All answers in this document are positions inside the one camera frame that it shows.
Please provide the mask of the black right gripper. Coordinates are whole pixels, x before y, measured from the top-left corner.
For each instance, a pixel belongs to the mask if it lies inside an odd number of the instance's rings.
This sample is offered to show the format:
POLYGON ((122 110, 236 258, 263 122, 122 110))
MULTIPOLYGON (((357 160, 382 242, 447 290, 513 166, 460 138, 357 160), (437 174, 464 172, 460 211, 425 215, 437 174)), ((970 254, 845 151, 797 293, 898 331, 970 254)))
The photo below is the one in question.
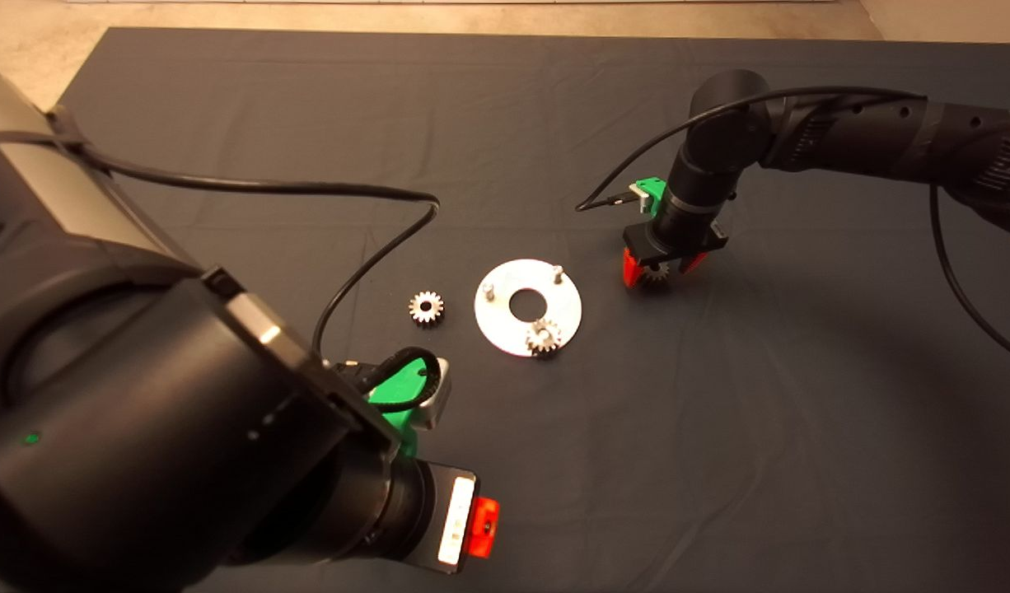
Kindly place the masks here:
POLYGON ((730 237, 716 221, 706 225, 682 226, 670 232, 652 222, 623 229, 622 279, 626 288, 638 286, 644 267, 677 260, 678 274, 692 273, 708 258, 709 252, 726 246, 730 237))

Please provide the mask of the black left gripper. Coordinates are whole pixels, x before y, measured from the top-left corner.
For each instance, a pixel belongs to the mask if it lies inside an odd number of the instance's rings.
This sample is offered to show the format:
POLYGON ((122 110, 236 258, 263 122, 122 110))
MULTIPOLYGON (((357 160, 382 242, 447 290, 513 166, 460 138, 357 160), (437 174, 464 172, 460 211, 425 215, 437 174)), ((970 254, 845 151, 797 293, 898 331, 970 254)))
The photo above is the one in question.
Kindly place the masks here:
POLYGON ((468 557, 493 552, 501 504, 479 495, 479 477, 468 469, 429 461, 410 461, 404 477, 402 541, 392 549, 395 562, 456 575, 468 557))

